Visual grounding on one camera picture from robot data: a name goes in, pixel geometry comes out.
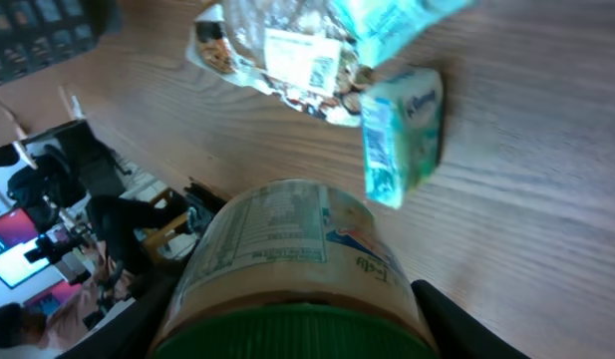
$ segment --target black hair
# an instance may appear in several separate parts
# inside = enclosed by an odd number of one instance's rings
[[[0,307],[0,348],[21,344],[23,315],[23,308],[17,303]]]

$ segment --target green lid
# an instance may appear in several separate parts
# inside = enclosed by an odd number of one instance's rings
[[[155,358],[437,358],[419,338],[364,313],[314,304],[221,315],[167,339]]]

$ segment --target wooden chair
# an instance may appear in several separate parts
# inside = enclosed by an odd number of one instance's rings
[[[161,200],[168,202],[171,200],[173,190],[166,188],[157,194],[150,200],[151,206],[156,206]],[[159,264],[166,260],[161,254],[158,253],[158,248],[167,244],[171,240],[178,237],[178,233],[174,232],[174,229],[182,225],[187,221],[187,212],[179,215],[173,221],[168,223],[161,229],[144,229],[144,233],[148,236],[142,241],[143,247],[146,249],[148,256],[154,264]]]

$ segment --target table surface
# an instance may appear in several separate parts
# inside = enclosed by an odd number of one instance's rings
[[[363,196],[358,129],[185,61],[196,2],[121,7],[120,34],[0,96],[73,85],[95,133],[174,188],[307,178]],[[399,210],[369,207],[410,279],[531,357],[615,357],[615,1],[481,0],[379,73],[408,63],[444,75],[443,161]]]

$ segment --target black basket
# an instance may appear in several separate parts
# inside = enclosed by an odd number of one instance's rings
[[[87,0],[0,0],[0,85],[97,45]]]

